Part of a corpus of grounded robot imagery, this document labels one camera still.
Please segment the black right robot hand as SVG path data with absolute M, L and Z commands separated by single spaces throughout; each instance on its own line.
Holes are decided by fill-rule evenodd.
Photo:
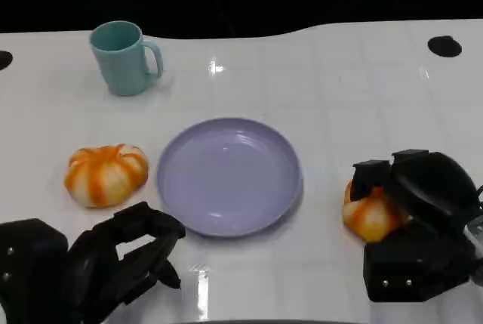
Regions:
M 482 216 L 480 192 L 465 169 L 450 156 L 428 150 L 401 150 L 393 160 L 355 163 L 349 197 L 379 189 L 405 214 L 431 230 L 462 236 L 463 228 Z

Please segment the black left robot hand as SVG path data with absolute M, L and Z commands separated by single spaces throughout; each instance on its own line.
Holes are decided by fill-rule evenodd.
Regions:
M 186 228 L 140 202 L 80 235 L 68 251 L 62 293 L 83 323 L 101 323 L 160 282 L 172 289 L 180 277 L 168 260 Z

